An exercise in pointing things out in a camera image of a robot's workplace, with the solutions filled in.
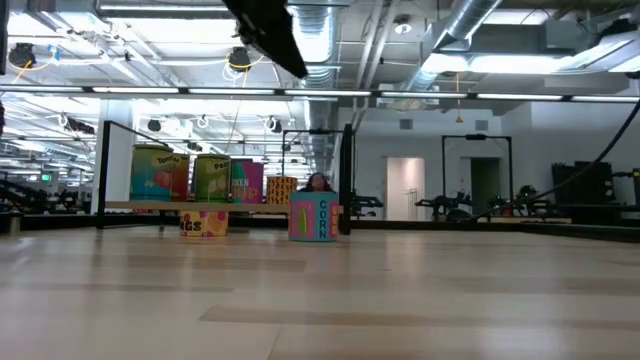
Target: doorway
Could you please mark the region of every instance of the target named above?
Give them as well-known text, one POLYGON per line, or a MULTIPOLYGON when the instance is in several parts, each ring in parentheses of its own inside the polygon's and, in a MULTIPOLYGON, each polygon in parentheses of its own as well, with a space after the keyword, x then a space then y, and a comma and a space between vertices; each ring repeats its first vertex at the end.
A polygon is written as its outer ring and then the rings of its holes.
POLYGON ((424 208, 415 206, 425 198, 424 179, 424 159, 387 158, 385 220, 425 220, 424 208))
POLYGON ((471 200, 473 213, 487 210, 489 201, 501 195, 499 158, 471 158, 471 200))

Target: yellow box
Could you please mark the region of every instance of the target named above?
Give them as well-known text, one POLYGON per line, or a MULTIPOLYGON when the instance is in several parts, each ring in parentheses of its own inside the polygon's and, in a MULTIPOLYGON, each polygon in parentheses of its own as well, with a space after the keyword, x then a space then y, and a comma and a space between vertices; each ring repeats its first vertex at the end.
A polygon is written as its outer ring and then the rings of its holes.
POLYGON ((289 205, 289 196, 298 188, 298 179, 290 177, 267 178, 267 204, 289 205))
POLYGON ((221 211, 181 211, 180 236, 227 236, 229 213, 221 211))

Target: floor board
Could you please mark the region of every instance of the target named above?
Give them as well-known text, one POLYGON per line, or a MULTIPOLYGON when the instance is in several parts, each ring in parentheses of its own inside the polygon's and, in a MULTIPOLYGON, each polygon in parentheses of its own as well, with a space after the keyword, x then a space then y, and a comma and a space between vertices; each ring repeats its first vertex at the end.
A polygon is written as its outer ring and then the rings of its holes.
POLYGON ((0 238, 6 359, 640 359, 640 247, 176 227, 0 238))

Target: air vent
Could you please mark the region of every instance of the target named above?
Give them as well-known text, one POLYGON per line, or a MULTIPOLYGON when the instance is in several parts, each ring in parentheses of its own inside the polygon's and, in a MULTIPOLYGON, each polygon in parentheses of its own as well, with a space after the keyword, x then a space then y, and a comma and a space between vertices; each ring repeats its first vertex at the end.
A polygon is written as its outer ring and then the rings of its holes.
POLYGON ((400 130, 412 130, 412 129, 413 129, 412 119, 400 119, 400 130))
POLYGON ((476 131, 489 131, 489 120, 476 120, 476 131))

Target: person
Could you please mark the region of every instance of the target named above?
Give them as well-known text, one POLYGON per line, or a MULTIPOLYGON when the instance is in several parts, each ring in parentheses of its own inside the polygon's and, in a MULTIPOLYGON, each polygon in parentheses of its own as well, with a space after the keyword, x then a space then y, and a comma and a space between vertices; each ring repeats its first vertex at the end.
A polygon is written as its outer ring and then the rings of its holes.
POLYGON ((309 177, 307 180, 307 185, 302 189, 298 190, 299 192, 335 192, 331 188, 327 177, 323 173, 315 173, 309 177))

